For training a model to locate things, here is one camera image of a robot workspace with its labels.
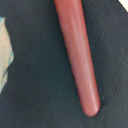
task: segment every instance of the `rounded tip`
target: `rounded tip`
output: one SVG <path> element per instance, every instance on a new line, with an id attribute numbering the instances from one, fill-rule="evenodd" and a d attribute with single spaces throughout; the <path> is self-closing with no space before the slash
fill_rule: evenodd
<path id="1" fill-rule="evenodd" d="M 91 108 L 88 110 L 83 109 L 83 112 L 89 117 L 94 117 L 98 113 L 99 109 L 100 109 L 100 104 L 96 106 L 94 109 L 91 109 Z"/>
<path id="2" fill-rule="evenodd" d="M 0 17 L 0 24 L 4 24 L 5 23 L 5 18 L 4 17 Z"/>

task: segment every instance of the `red rod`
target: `red rod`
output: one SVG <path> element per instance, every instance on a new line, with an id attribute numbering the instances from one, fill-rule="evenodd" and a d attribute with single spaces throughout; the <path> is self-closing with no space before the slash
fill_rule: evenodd
<path id="1" fill-rule="evenodd" d="M 81 0 L 54 0 L 83 111 L 97 114 L 99 95 Z"/>

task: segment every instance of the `white paper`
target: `white paper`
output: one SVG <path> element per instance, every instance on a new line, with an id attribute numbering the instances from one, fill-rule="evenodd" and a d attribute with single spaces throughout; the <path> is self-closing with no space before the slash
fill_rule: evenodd
<path id="1" fill-rule="evenodd" d="M 126 9 L 128 12 L 128 0 L 119 0 L 119 2 L 122 4 L 122 6 Z"/>
<path id="2" fill-rule="evenodd" d="M 12 63 L 13 59 L 14 54 L 5 27 L 5 18 L 0 17 L 0 93 L 7 82 L 7 68 Z"/>

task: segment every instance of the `red cylindrical object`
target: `red cylindrical object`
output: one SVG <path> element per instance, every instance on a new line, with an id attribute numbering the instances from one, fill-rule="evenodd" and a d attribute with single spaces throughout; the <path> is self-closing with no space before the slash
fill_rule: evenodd
<path id="1" fill-rule="evenodd" d="M 100 101 L 81 0 L 54 0 L 83 111 L 94 116 Z"/>

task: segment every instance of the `dark fabric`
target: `dark fabric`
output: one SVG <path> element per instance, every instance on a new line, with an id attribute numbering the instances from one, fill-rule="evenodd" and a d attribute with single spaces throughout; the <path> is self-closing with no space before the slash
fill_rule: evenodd
<path id="1" fill-rule="evenodd" d="M 0 128 L 128 128 L 128 13 L 83 0 L 101 100 L 83 114 L 53 0 L 0 0 L 15 53 L 0 95 Z"/>

